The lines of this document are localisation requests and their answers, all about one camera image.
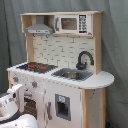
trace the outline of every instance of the faucet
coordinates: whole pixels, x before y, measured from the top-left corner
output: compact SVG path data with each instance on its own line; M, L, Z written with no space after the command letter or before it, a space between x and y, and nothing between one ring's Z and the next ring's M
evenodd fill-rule
M79 54L78 63L76 64L76 68L77 68L78 70L86 69L87 63L86 63L86 62L85 62L85 64L82 64L82 63L81 63L81 57L82 57L83 54L88 55L89 58L90 58L90 61L91 61L90 64L91 64L91 65L94 65L94 60L93 60L92 55L91 55L89 52L87 52L87 51L83 51L83 52L81 52L81 53Z

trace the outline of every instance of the oven door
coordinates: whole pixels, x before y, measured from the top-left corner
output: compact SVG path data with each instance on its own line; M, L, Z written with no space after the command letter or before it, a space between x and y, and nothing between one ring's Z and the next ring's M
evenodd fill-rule
M79 15L56 15L56 33L79 33Z

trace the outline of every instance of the stovetop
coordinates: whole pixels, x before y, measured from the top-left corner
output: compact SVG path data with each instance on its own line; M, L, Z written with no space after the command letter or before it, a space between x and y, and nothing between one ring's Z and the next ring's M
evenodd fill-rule
M36 63L36 62L30 62L30 63L24 64L22 66L19 66L17 68L23 69L23 70L28 70L30 72L46 73L52 69L57 68L57 66Z

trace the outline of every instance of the hook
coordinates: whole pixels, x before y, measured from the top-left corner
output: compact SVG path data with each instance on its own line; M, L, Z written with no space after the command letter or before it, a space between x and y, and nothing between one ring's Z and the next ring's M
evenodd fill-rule
M46 38L48 38L48 35L46 35Z
M33 37L35 37L34 33L33 33Z

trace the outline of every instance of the microwave control panel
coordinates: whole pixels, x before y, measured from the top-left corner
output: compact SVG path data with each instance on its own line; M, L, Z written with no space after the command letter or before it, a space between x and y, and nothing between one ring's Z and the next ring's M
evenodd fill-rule
M79 33L87 33L86 15L79 15Z

